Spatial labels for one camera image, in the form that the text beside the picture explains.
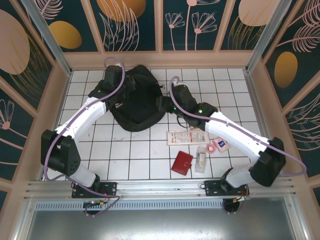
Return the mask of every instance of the pink package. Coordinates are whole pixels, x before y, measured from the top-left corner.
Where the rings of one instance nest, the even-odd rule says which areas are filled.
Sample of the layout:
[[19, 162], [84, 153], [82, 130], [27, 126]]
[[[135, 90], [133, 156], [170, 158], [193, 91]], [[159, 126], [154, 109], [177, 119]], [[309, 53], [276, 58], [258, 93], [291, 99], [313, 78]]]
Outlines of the pink package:
[[219, 150], [220, 153], [230, 148], [228, 143], [225, 140], [223, 140], [221, 137], [214, 139], [212, 142], [216, 146], [216, 148]]

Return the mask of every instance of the red wallet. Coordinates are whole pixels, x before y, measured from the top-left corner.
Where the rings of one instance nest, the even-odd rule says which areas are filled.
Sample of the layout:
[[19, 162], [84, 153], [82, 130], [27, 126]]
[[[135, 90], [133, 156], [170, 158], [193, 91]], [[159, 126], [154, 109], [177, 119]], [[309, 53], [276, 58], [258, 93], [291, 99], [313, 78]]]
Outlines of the red wallet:
[[171, 170], [178, 174], [187, 175], [188, 170], [191, 168], [191, 161], [193, 158], [192, 155], [179, 151]]

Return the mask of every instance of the black backpack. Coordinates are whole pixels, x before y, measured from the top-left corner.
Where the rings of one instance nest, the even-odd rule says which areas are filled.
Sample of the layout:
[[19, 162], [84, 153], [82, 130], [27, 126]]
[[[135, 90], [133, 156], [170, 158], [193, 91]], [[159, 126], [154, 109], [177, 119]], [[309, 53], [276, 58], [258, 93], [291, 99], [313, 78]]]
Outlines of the black backpack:
[[115, 120], [126, 131], [140, 132], [159, 122], [165, 112], [158, 111], [156, 99], [162, 96], [157, 79], [143, 65], [127, 71], [136, 82], [136, 89], [119, 106], [110, 109]]

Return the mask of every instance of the metal base plate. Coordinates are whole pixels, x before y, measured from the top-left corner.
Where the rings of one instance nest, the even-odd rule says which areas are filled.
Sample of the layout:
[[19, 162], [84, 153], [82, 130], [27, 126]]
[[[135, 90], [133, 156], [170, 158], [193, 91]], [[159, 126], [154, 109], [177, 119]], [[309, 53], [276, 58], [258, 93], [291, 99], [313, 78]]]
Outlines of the metal base plate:
[[219, 180], [209, 180], [209, 181], [204, 181], [204, 189], [205, 189], [205, 195], [207, 197], [212, 197], [212, 196], [239, 196], [241, 194], [241, 190], [246, 192], [247, 191], [247, 186], [242, 185], [238, 188], [234, 188], [229, 192], [225, 192], [221, 189], [220, 187], [220, 181]]
[[[108, 195], [116, 195], [117, 193], [117, 183], [116, 182], [101, 182], [100, 184], [100, 192], [103, 194], [106, 193]], [[84, 190], [82, 187], [78, 185], [73, 185], [72, 194], [71, 197], [73, 199], [97, 199], [102, 198], [101, 196], [92, 194], [86, 190]]]

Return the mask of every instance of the purple cable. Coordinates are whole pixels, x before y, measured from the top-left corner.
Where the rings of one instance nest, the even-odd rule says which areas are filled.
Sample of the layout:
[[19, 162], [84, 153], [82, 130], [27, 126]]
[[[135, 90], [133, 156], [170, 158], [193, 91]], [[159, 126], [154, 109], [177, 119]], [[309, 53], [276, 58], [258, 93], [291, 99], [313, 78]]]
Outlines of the purple cable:
[[177, 82], [180, 81], [179, 77], [178, 76], [174, 76], [171, 81], [170, 81], [170, 86], [169, 86], [169, 93], [170, 93], [170, 97], [174, 103], [174, 105], [181, 111], [183, 112], [184, 114], [190, 116], [190, 117], [193, 117], [193, 118], [197, 118], [197, 119], [204, 119], [204, 120], [213, 120], [213, 121], [216, 121], [216, 122], [219, 122], [219, 123], [222, 123], [222, 124], [226, 124], [228, 126], [231, 126], [232, 128], [238, 130], [239, 132], [243, 133], [244, 135], [248, 136], [249, 138], [253, 139], [254, 141], [258, 142], [259, 144], [262, 144], [264, 145], [265, 147], [267, 148], [270, 148], [282, 155], [285, 155], [293, 160], [295, 160], [298, 164], [300, 164], [303, 168], [303, 170], [301, 172], [296, 172], [296, 173], [290, 173], [290, 174], [280, 174], [279, 177], [294, 177], [294, 176], [299, 176], [299, 175], [302, 175], [304, 174], [306, 171], [307, 171], [307, 167], [306, 165], [304, 165], [303, 162], [301, 162], [298, 158], [290, 155], [289, 153], [286, 153], [285, 151], [282, 151], [274, 146], [271, 146], [267, 143], [264, 143], [262, 141], [260, 141], [260, 139], [256, 138], [255, 136], [247, 133], [246, 131], [243, 131], [240, 127], [230, 123], [230, 122], [226, 122], [225, 120], [221, 120], [221, 119], [218, 119], [218, 118], [215, 118], [215, 117], [210, 117], [210, 116], [199, 116], [199, 115], [195, 115], [195, 114], [192, 114], [190, 112], [187, 112], [186, 110], [184, 110], [176, 101], [174, 95], [173, 95], [173, 92], [172, 92], [172, 84], [174, 82], [174, 80], [177, 80]]
[[[45, 156], [45, 161], [44, 161], [44, 177], [45, 179], [48, 181], [48, 182], [52, 182], [52, 181], [55, 181], [57, 180], [58, 178], [60, 177], [63, 177], [64, 174], [61, 174], [59, 176], [56, 176], [55, 178], [52, 178], [50, 179], [48, 177], [48, 162], [49, 162], [49, 158], [50, 158], [50, 155], [51, 155], [51, 152], [52, 150], [54, 149], [57, 141], [59, 140], [59, 138], [66, 132], [66, 130], [71, 126], [72, 123], [75, 122], [75, 120], [81, 115], [83, 114], [89, 107], [91, 107], [92, 105], [98, 103], [98, 102], [101, 102], [103, 100], [106, 100], [108, 98], [110, 98], [112, 95], [114, 95], [120, 88], [121, 86], [123, 85], [124, 81], [125, 81], [125, 76], [126, 76], [126, 72], [125, 72], [125, 66], [122, 62], [120, 62], [120, 60], [116, 57], [113, 57], [113, 56], [109, 56], [107, 57], [105, 60], [104, 60], [104, 66], [107, 68], [107, 61], [110, 60], [110, 59], [113, 59], [113, 60], [116, 60], [121, 68], [122, 68], [122, 76], [121, 76], [121, 82], [120, 84], [118, 85], [118, 87], [113, 91], [111, 92], [110, 94], [108, 94], [107, 96], [104, 96], [100, 99], [97, 99], [91, 103], [89, 103], [86, 107], [84, 107], [83, 109], [81, 109], [81, 111], [79, 111], [71, 120], [70, 122], [65, 126], [65, 128], [58, 134], [58, 136], [56, 136], [56, 138], [52, 141], [49, 149], [48, 149], [48, 152]], [[117, 195], [107, 195], [107, 194], [102, 194], [102, 193], [99, 193], [99, 192], [95, 192], [95, 191], [92, 191], [91, 189], [85, 187], [84, 185], [76, 182], [75, 180], [71, 179], [70, 177], [68, 176], [65, 176], [66, 179], [68, 179], [69, 181], [73, 182], [74, 184], [76, 185], [79, 185], [81, 188], [83, 188], [84, 190], [88, 191], [89, 193], [92, 193], [92, 194], [95, 194], [95, 195], [98, 195], [98, 196], [101, 196], [101, 197], [108, 197], [108, 198], [117, 198], [111, 205], [109, 205], [105, 210], [102, 210], [100, 211], [99, 213], [96, 214], [96, 216], [98, 215], [101, 215], [103, 214], [104, 212], [106, 212], [109, 208], [111, 208], [117, 201], [119, 201], [120, 199], [120, 196], [117, 196]]]

